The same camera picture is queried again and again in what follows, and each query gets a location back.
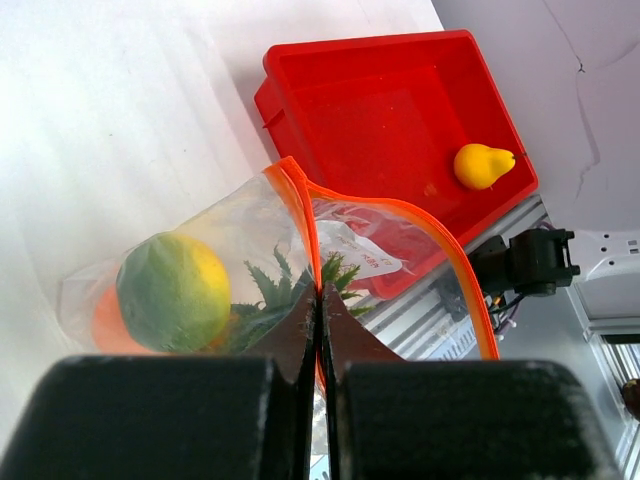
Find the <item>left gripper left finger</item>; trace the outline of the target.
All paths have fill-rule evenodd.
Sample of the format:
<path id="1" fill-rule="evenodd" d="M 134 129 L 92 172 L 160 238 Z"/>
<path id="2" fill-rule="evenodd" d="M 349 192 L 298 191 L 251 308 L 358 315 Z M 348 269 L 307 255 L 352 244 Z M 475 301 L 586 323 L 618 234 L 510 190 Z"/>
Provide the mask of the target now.
<path id="1" fill-rule="evenodd" d="M 89 355 L 41 378 L 5 479 L 305 479 L 316 289 L 247 352 Z"/>

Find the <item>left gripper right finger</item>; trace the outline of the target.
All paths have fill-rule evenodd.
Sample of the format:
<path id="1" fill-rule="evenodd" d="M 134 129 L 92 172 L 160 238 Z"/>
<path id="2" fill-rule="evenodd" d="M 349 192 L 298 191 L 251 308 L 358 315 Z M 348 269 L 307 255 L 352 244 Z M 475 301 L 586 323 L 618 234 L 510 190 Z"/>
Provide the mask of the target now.
<path id="1" fill-rule="evenodd" d="M 617 479 L 591 399 L 543 360 L 406 361 L 322 292 L 335 479 Z"/>

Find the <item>toy pineapple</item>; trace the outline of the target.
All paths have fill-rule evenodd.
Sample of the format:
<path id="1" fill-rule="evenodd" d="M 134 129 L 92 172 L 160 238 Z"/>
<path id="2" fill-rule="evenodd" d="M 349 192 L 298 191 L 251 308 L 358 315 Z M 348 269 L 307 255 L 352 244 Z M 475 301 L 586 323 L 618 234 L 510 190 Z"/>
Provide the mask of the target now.
<path id="1" fill-rule="evenodd" d="M 278 250 L 273 256 L 279 266 L 280 277 L 273 280 L 263 269 L 246 262 L 261 299 L 256 303 L 234 303 L 225 330 L 211 343 L 201 349 L 207 354 L 236 355 L 245 352 L 272 330 L 290 313 L 305 288 L 314 283 L 309 266 L 296 276 L 286 257 Z M 360 267 L 349 264 L 345 256 L 332 252 L 321 266 L 322 285 L 334 285 L 341 300 L 358 298 L 352 283 L 360 273 Z"/>

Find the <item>green toy lime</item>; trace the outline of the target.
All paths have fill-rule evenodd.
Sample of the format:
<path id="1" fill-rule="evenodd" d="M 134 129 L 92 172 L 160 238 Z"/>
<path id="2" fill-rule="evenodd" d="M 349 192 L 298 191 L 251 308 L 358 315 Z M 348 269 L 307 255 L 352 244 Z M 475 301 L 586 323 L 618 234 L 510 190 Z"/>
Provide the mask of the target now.
<path id="1" fill-rule="evenodd" d="M 189 353 L 211 344 L 231 315 L 231 283 L 203 241 L 156 234 L 133 249 L 116 277 L 129 335 L 149 350 Z"/>

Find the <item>clear zip top bag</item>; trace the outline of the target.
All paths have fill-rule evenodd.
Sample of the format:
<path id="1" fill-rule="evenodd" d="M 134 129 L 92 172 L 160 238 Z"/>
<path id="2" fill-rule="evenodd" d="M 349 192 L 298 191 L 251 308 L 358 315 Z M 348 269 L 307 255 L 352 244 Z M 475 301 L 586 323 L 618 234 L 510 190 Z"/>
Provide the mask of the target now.
<path id="1" fill-rule="evenodd" d="M 360 267 L 352 283 L 358 298 L 342 300 L 360 323 L 373 307 L 361 302 L 397 299 L 438 267 L 449 267 L 464 301 L 484 360 L 498 358 L 488 306 L 461 245 L 433 215 L 401 200 L 337 193 L 312 182 L 292 158 L 282 159 L 238 190 L 178 227 L 165 231 L 203 241 L 222 261 L 231 283 L 231 305 L 256 303 L 261 294 L 246 262 L 280 277 L 278 249 L 298 276 L 309 266 L 316 292 L 321 266 L 332 252 Z M 91 335 L 94 309 L 139 244 L 89 266 L 62 282 L 58 319 L 63 332 L 88 351 L 101 352 Z"/>

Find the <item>toy orange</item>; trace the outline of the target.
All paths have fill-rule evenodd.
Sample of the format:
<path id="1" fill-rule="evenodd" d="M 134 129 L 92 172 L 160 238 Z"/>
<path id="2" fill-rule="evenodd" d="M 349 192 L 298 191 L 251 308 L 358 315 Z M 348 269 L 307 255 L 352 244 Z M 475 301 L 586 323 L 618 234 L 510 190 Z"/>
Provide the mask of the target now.
<path id="1" fill-rule="evenodd" d="M 151 355 L 139 345 L 124 325 L 119 308 L 116 287 L 109 286 L 94 309 L 91 335 L 97 348 L 107 354 Z"/>

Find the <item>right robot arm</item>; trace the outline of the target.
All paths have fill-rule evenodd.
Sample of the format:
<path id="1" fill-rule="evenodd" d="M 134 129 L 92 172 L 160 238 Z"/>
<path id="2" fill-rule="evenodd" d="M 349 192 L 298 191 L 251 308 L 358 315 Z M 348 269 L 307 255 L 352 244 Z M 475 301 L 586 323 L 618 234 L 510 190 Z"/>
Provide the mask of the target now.
<path id="1" fill-rule="evenodd" d="M 639 232 L 532 228 L 509 241 L 489 238 L 469 261 L 483 293 L 500 300 L 489 312 L 500 315 L 574 282 L 637 273 Z"/>

